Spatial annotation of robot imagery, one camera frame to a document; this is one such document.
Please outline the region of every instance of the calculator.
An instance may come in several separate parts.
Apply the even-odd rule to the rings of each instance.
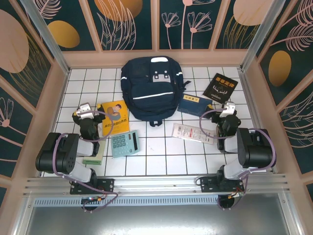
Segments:
[[[112,137],[112,155],[114,158],[132,155],[139,152],[139,140],[137,131]]]

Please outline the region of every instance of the white grid tile floor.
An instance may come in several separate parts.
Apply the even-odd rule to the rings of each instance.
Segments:
[[[225,74],[238,81],[230,100],[238,104],[237,116],[242,127],[253,127],[245,94],[240,83],[237,68],[229,67],[183,67],[187,85],[186,94],[201,96],[215,74]],[[79,126],[73,123],[72,113],[77,106],[89,102],[92,107],[97,103],[122,100],[120,89],[120,68],[112,69],[76,69],[69,76],[66,93],[55,125],[60,133],[77,133]],[[214,102],[215,108],[221,108]],[[145,176],[145,175],[186,175],[216,173],[221,165],[230,162],[236,154],[223,154],[214,145],[171,137],[174,123],[199,127],[199,118],[176,111],[163,125],[151,127],[149,123],[137,120],[129,113],[130,130],[139,134],[140,151],[136,155],[113,158],[111,138],[107,140],[102,165],[88,165],[98,176]],[[216,124],[204,120],[205,129],[215,129]]]

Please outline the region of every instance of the small green box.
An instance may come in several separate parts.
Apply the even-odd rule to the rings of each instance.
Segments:
[[[84,157],[83,164],[89,164],[89,165],[101,165],[102,159],[103,159],[103,153],[104,149],[106,148],[106,141],[100,141],[99,142],[100,147],[97,156],[95,157]]]

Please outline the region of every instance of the white package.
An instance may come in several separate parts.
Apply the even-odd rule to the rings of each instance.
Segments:
[[[203,129],[208,135],[216,136],[216,132],[212,130]],[[195,126],[188,126],[174,123],[172,136],[184,140],[197,141],[214,145],[214,139],[206,136],[200,128]]]

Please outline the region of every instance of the black book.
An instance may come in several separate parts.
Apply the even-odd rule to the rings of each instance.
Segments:
[[[224,104],[229,100],[238,82],[217,73],[203,95],[216,102]]]

